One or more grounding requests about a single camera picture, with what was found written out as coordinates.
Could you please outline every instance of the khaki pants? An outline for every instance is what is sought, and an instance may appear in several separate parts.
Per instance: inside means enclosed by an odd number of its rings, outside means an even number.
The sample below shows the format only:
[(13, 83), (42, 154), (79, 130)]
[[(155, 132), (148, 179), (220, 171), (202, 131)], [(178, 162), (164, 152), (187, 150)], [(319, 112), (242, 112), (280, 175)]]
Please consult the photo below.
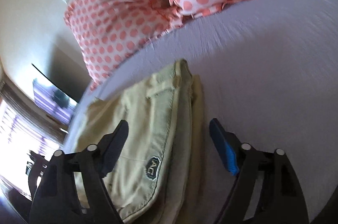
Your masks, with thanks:
[[(108, 101), (97, 100), (89, 106), (77, 151), (98, 143), (121, 119), (129, 124), (121, 156), (104, 178), (124, 222), (192, 220), (200, 177), (202, 118), (200, 82), (193, 80), (184, 60)], [(80, 202), (87, 205), (81, 176), (76, 177), (76, 185)]]

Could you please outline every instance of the white screw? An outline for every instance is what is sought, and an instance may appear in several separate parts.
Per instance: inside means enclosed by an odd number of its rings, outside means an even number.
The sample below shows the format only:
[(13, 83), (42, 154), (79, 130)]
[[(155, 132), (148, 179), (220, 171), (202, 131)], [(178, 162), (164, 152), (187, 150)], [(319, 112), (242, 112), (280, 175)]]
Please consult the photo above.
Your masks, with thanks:
[(95, 144), (91, 144), (87, 147), (87, 150), (92, 152), (95, 151), (97, 149), (97, 146)]
[(282, 149), (277, 149), (277, 150), (276, 150), (276, 153), (277, 153), (278, 155), (284, 155), (284, 154), (285, 154), (285, 152), (284, 152)]
[(242, 149), (245, 150), (245, 151), (248, 151), (248, 150), (251, 149), (251, 146), (250, 146), (250, 144), (248, 144), (248, 143), (243, 143), (241, 147), (242, 147)]
[(60, 156), (63, 153), (62, 150), (57, 150), (54, 152), (54, 156)]

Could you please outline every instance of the curtain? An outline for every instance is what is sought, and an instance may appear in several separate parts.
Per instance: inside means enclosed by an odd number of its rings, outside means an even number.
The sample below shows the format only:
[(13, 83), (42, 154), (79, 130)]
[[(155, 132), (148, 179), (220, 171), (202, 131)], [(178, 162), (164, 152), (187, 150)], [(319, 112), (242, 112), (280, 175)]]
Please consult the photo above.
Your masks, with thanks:
[(24, 120), (34, 131), (38, 132), (43, 138), (62, 145), (66, 132), (60, 130), (58, 124), (48, 121), (41, 114), (33, 110), (31, 106), (28, 106), (21, 98), (24, 94), (15, 87), (6, 75), (4, 75), (4, 79), (0, 84), (0, 94), (4, 101), (20, 116), (20, 119)]

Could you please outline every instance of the purple bed sheet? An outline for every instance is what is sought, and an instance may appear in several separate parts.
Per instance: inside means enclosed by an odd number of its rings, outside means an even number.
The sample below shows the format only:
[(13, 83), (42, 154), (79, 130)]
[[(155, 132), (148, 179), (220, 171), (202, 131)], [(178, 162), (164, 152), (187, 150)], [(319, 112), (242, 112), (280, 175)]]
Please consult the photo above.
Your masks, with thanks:
[(286, 151), (312, 220), (338, 184), (338, 0), (244, 1), (155, 40), (86, 91), (65, 151), (94, 97), (111, 98), (180, 58), (200, 75), (205, 98), (199, 223), (215, 220), (234, 182), (209, 137), (214, 117), (256, 149)]

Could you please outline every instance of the blue gripper pad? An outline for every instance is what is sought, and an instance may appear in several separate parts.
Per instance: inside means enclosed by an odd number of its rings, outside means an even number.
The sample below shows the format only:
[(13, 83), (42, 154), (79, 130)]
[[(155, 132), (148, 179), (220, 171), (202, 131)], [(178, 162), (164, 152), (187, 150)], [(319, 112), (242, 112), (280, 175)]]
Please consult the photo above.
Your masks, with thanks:
[(226, 132), (216, 118), (211, 120), (209, 131), (224, 167), (236, 176), (240, 170), (237, 158), (241, 142), (233, 133)]

